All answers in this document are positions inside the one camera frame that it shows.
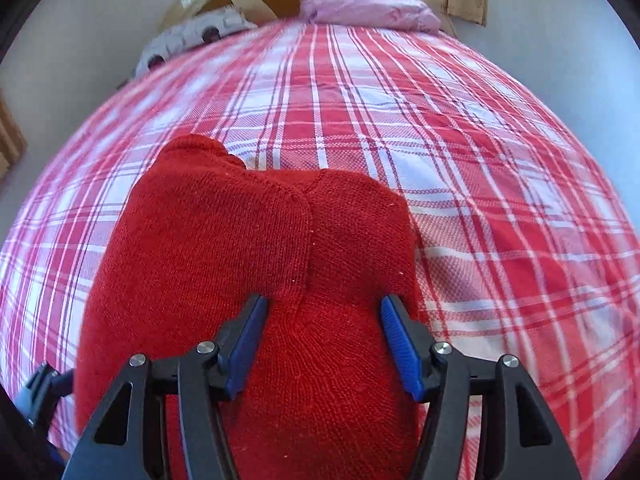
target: red and white plaid blanket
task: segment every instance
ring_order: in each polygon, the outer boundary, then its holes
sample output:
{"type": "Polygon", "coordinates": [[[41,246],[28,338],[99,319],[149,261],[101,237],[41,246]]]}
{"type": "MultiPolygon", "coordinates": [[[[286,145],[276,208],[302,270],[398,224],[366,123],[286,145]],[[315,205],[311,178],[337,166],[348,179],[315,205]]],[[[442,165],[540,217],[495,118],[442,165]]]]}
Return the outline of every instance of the red and white plaid blanket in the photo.
{"type": "MultiPolygon", "coordinates": [[[[74,366],[131,187],[174,137],[248,168],[367,173],[414,216],[424,318],[465,354],[517,354],[585,479],[640,427],[640,244],[610,182],[535,96],[447,36],[280,22],[187,54],[100,107],[51,161],[0,254],[0,380],[74,366]]],[[[52,440],[73,449],[72,399],[52,440]]],[[[471,403],[462,478],[478,450],[471,403]]]]}

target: silver bolt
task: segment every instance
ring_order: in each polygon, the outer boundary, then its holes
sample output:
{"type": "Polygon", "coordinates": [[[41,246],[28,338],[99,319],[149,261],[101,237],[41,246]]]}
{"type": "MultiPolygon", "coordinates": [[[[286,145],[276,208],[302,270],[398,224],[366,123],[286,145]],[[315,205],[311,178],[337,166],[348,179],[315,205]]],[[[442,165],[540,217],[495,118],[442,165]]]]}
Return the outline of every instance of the silver bolt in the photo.
{"type": "Polygon", "coordinates": [[[436,354],[440,355],[449,355],[453,352],[453,346],[451,346],[446,341],[438,341],[435,345],[433,345],[433,349],[436,351],[436,354]]]}
{"type": "Polygon", "coordinates": [[[129,364],[131,366],[142,366],[146,361],[144,354],[135,354],[129,358],[129,364]]]}
{"type": "Polygon", "coordinates": [[[520,364],[520,361],[515,355],[507,354],[502,358],[502,364],[509,368],[515,368],[520,364]]]}
{"type": "Polygon", "coordinates": [[[210,354],[216,349],[216,344],[213,341],[203,341],[198,343],[198,354],[210,354]]]}

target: red sweater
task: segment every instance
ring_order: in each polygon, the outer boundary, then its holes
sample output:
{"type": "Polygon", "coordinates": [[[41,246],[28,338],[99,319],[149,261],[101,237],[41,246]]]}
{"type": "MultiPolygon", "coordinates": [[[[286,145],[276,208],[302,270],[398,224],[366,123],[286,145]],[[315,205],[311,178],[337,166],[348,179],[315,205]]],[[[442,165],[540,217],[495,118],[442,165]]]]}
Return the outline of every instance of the red sweater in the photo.
{"type": "MultiPolygon", "coordinates": [[[[203,136],[159,153],[113,232],[84,313],[78,428],[130,355],[183,354],[251,292],[270,314],[245,391],[223,405],[241,479],[405,478],[417,409],[378,309],[395,293],[416,317],[406,203],[356,173],[247,171],[203,136]]],[[[183,480],[175,402],[168,434],[183,480]]]]}

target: pillow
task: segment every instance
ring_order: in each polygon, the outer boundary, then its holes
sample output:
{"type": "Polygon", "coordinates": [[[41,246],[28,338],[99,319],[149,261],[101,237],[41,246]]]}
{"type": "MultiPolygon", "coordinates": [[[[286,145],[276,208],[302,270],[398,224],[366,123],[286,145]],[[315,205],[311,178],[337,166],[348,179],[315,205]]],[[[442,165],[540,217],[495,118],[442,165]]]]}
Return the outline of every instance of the pillow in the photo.
{"type": "Polygon", "coordinates": [[[302,0],[308,23],[392,28],[437,34],[440,19],[421,0],[302,0]]]}
{"type": "Polygon", "coordinates": [[[194,16],[186,22],[168,28],[152,40],[142,51],[134,76],[140,77],[153,67],[190,48],[213,43],[250,28],[256,28],[255,23],[248,22],[242,11],[235,6],[226,6],[194,16]]]}

